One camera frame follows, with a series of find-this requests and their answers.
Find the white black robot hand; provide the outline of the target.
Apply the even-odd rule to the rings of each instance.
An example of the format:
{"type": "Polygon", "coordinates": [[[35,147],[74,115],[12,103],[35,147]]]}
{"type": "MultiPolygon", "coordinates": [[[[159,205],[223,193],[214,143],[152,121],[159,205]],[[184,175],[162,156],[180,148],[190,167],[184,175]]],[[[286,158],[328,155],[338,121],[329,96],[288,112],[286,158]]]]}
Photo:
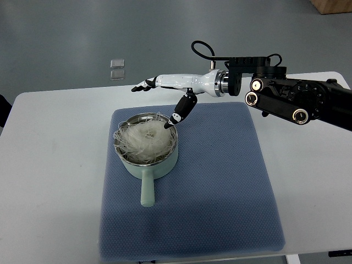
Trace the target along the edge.
{"type": "Polygon", "coordinates": [[[196,74],[165,74],[149,78],[132,88],[132,92],[149,91],[161,87],[180,90],[185,94],[176,105],[173,114],[164,125],[169,129],[182,122],[197,104],[198,94],[209,94],[221,97],[228,92],[228,77],[225,71],[212,70],[205,75],[196,74]]]}

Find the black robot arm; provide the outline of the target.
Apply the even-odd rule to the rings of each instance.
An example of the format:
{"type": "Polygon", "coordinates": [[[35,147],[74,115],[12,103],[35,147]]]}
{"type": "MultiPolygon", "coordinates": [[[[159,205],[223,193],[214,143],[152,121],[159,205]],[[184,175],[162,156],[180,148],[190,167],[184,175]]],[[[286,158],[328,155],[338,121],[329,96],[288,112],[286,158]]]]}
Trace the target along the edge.
{"type": "Polygon", "coordinates": [[[351,130],[351,90],[336,79],[326,81],[290,79],[286,67],[271,65],[271,56],[217,57],[212,47],[194,41],[192,51],[211,61],[223,61],[227,68],[215,82],[222,93],[238,96],[243,74],[252,74],[250,91],[245,95],[248,106],[261,110],[262,116],[273,115],[297,125],[311,120],[351,130]]]}

